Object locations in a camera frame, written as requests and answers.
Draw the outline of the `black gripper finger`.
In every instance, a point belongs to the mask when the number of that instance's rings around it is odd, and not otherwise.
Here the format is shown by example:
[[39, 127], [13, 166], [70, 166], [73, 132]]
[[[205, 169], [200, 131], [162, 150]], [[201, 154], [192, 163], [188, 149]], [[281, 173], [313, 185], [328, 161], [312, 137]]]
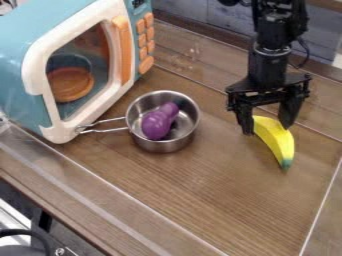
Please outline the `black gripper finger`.
[[253, 106], [248, 103], [237, 103], [234, 107], [238, 124], [245, 135], [254, 134]]
[[279, 111], [279, 119], [285, 129], [289, 129], [296, 122], [305, 98], [307, 94], [301, 87], [292, 87], [287, 91]]

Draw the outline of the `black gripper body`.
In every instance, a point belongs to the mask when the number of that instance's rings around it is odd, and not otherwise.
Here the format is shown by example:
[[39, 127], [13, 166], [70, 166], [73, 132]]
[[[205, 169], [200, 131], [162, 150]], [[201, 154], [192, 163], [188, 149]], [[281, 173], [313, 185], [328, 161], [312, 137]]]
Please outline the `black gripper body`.
[[252, 44], [248, 76], [226, 88], [229, 111], [250, 111], [275, 103], [281, 104], [281, 111], [301, 109], [311, 94], [312, 77], [288, 72], [291, 52], [291, 47], [271, 50]]

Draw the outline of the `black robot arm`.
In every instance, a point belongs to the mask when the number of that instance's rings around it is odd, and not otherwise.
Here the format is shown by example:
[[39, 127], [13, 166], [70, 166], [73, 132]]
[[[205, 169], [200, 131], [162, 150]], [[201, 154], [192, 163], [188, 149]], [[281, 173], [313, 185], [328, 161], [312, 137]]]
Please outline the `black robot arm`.
[[305, 99], [311, 95], [312, 76], [289, 73], [292, 43], [309, 47], [301, 35], [308, 31], [309, 15], [305, 0], [252, 0], [256, 37], [249, 48], [248, 76], [226, 87], [228, 110], [237, 116], [245, 135], [254, 133], [253, 109], [280, 104], [279, 119], [289, 129], [299, 117]]

